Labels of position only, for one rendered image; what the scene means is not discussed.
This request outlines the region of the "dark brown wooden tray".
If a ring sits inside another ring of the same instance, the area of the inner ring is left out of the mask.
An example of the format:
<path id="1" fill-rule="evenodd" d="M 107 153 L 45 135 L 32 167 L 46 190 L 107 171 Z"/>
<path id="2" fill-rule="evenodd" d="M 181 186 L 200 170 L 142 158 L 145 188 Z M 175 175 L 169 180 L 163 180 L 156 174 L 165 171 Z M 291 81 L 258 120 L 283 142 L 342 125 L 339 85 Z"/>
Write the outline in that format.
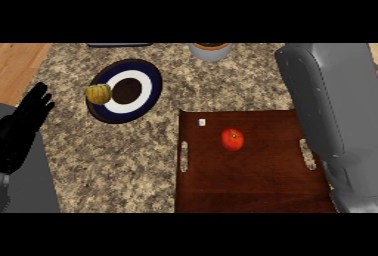
<path id="1" fill-rule="evenodd" d="M 244 146 L 229 151 L 222 131 L 238 129 Z M 333 213 L 324 170 L 309 169 L 293 110 L 179 113 L 179 212 Z"/>

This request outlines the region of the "red-orange round fruit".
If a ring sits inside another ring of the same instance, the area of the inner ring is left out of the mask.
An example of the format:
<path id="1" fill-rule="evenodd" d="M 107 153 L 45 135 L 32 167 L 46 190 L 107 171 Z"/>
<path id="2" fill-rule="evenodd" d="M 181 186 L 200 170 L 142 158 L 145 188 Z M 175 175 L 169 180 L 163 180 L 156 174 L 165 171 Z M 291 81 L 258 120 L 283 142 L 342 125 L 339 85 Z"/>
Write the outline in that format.
<path id="1" fill-rule="evenodd" d="M 244 134 L 235 128 L 222 131 L 222 145 L 227 150 L 238 151 L 244 146 Z"/>

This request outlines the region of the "blue and white plate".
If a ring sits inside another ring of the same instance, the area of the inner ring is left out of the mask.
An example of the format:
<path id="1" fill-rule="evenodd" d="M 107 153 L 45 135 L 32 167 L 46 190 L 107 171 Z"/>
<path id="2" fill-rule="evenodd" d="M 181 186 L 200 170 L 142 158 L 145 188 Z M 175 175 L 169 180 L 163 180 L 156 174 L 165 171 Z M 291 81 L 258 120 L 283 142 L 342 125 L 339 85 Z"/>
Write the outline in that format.
<path id="1" fill-rule="evenodd" d="M 117 61 L 102 69 L 92 83 L 111 87 L 111 100 L 104 105 L 86 102 L 91 114 L 105 123 L 132 122 L 159 102 L 163 76 L 156 65 L 142 59 Z"/>

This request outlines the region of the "yellow-green round fruit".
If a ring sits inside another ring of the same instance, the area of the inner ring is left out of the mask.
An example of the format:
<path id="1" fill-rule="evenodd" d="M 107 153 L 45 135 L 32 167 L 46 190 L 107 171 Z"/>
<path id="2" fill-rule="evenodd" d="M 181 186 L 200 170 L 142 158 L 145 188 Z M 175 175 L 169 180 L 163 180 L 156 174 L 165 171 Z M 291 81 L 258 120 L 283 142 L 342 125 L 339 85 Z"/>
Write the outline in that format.
<path id="1" fill-rule="evenodd" d="M 86 98 L 91 103 L 104 105 L 113 97 L 111 86 L 108 84 L 91 85 L 86 89 Z"/>

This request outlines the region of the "grey pot with orange rim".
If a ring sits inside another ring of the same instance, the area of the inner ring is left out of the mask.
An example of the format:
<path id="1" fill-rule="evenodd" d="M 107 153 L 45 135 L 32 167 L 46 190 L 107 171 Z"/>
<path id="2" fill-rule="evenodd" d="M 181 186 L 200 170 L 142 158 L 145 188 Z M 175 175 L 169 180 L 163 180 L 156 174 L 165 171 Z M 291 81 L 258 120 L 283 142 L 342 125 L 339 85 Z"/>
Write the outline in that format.
<path id="1" fill-rule="evenodd" d="M 190 44 L 193 55 L 203 61 L 215 62 L 227 58 L 231 53 L 232 44 L 224 43 L 219 46 L 204 46 L 198 43 Z"/>

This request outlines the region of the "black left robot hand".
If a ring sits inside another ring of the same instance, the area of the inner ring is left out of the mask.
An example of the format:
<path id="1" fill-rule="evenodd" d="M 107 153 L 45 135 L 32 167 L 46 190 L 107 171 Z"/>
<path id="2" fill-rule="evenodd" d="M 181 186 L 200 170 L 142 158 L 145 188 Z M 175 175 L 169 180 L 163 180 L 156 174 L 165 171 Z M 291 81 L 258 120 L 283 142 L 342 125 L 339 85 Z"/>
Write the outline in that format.
<path id="1" fill-rule="evenodd" d="M 48 85 L 39 82 L 12 114 L 0 119 L 0 173 L 12 174 L 23 166 L 36 134 L 55 103 Z"/>

